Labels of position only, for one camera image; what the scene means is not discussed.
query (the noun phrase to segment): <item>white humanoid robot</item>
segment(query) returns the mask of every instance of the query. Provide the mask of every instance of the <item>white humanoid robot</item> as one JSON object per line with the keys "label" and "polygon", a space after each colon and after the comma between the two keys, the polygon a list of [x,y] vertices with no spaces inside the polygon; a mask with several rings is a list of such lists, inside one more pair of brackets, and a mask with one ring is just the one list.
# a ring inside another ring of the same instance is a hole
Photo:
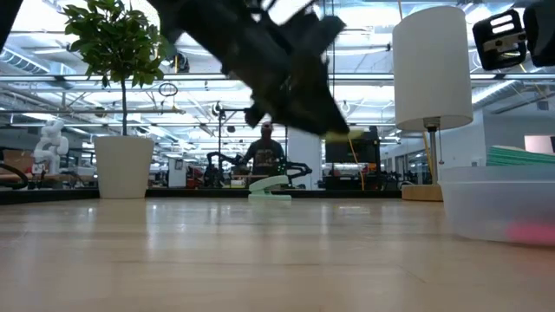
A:
{"label": "white humanoid robot", "polygon": [[42,171],[44,169],[43,163],[46,160],[49,162],[49,174],[60,172],[60,155],[67,154],[69,150],[68,138],[62,136],[63,126],[63,121],[49,120],[42,127],[41,140],[36,144],[33,152],[35,158],[33,173]]}

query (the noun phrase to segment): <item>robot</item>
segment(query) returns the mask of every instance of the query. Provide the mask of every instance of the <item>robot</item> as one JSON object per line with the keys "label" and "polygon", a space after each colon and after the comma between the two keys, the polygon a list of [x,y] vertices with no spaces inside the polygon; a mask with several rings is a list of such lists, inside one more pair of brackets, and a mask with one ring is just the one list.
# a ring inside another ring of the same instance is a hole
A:
{"label": "robot", "polygon": [[67,154],[69,150],[68,138],[62,136],[63,127],[64,124],[61,120],[49,120],[42,127],[41,140],[36,144],[33,152],[35,158],[33,171],[37,171],[35,170],[36,166],[38,166],[38,170],[44,170],[43,163],[48,161],[49,173],[60,173],[60,155]]}
{"label": "robot", "polygon": [[245,114],[251,127],[269,114],[273,122],[316,135],[348,133],[322,60],[345,24],[307,12],[310,1],[277,25],[268,13],[276,1],[263,8],[262,0],[148,0],[171,44],[186,32],[222,63],[223,74],[251,88],[254,104]]}

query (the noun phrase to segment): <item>pink object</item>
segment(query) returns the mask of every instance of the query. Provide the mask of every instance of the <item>pink object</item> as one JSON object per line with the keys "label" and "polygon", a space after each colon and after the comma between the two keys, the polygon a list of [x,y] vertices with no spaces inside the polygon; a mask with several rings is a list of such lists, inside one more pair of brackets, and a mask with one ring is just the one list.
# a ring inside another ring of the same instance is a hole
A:
{"label": "pink object", "polygon": [[515,243],[555,245],[555,225],[515,223],[506,233]]}

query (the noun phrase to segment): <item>white column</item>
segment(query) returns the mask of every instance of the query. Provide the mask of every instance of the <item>white column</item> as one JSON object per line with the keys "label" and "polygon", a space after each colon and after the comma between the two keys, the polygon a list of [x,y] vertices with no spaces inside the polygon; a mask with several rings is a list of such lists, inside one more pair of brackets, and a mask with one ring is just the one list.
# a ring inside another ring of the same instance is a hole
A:
{"label": "white column", "polygon": [[306,185],[307,190],[317,190],[317,182],[322,179],[322,141],[314,134],[289,129],[287,141],[289,161],[305,163],[312,174],[293,179],[293,185]]}

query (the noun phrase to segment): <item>white lamp shade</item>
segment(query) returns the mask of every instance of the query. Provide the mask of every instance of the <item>white lamp shade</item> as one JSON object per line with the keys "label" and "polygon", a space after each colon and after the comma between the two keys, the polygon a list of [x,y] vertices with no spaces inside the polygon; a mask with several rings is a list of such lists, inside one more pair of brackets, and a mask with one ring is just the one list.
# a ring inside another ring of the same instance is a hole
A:
{"label": "white lamp shade", "polygon": [[424,120],[440,118],[440,129],[473,120],[465,13],[442,6],[416,12],[393,30],[395,122],[424,131]]}

